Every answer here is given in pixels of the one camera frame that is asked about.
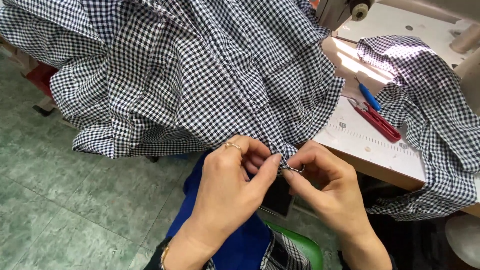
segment fingernail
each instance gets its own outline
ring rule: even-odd
[[[282,159],[282,155],[274,154],[273,158],[272,158],[272,161],[275,162],[275,163],[280,163],[280,159]]]
[[[293,173],[288,169],[282,169],[282,173],[283,173],[283,177],[285,177],[285,178],[292,178],[293,177]]]

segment green marble floor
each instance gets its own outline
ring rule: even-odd
[[[111,160],[72,151],[73,128],[31,107],[43,94],[0,59],[0,270],[141,269],[183,200],[187,159]],[[293,211],[263,219],[319,243],[340,269],[335,235]]]

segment gold ring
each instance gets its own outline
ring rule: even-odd
[[[238,146],[238,145],[236,145],[236,144],[234,144],[234,143],[225,142],[224,145],[225,145],[226,148],[229,148],[230,146],[235,146],[238,150],[240,150],[240,153],[242,152],[240,146]]]

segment blue clothing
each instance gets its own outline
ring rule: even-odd
[[[204,160],[210,152],[207,151],[200,157],[192,173],[185,180],[183,193],[186,197],[179,213],[168,229],[167,237],[174,236],[192,214],[200,179],[202,178]],[[254,213],[227,238],[220,249],[213,255],[212,260],[218,270],[259,269],[269,243],[270,231],[260,217]]]

